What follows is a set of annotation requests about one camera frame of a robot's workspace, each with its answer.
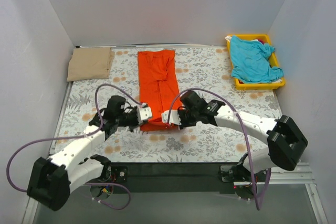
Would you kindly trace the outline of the orange t shirt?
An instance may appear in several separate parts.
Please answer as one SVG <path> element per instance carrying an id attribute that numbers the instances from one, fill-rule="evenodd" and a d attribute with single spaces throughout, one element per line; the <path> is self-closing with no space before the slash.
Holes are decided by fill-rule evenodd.
<path id="1" fill-rule="evenodd" d="M 138 72 L 140 102 L 147 103 L 153 117 L 140 127 L 141 131 L 161 131 L 171 129 L 162 122 L 161 114 L 168 110 L 179 94 L 175 70 L 175 51 L 138 52 Z"/>

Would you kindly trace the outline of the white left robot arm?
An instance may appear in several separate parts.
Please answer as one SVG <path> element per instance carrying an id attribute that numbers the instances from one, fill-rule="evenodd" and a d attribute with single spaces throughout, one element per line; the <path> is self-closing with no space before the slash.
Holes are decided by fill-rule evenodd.
<path id="1" fill-rule="evenodd" d="M 126 99 L 113 95 L 107 107 L 98 110 L 78 137 L 61 151 L 40 157 L 34 162 L 27 195 L 53 211 L 64 206 L 70 194 L 89 183 L 97 190 L 94 199 L 111 195 L 115 187 L 127 180 L 128 169 L 114 166 L 112 161 L 91 152 L 102 145 L 118 128 L 133 131 L 148 119 L 152 112 L 147 105 L 126 107 Z"/>

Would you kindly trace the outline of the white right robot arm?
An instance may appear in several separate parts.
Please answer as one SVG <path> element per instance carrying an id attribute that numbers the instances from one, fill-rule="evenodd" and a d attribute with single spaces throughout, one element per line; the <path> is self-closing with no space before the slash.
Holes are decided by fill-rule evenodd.
<path id="1" fill-rule="evenodd" d="M 266 147 L 247 152 L 235 167 L 227 172 L 232 178 L 248 180 L 258 172 L 279 167 L 295 170 L 308 146 L 308 140 L 294 120 L 286 115 L 278 119 L 264 118 L 232 109 L 228 102 L 206 102 L 195 91 L 180 98 L 182 107 L 175 111 L 179 128 L 195 126 L 198 122 L 242 132 L 266 144 Z"/>

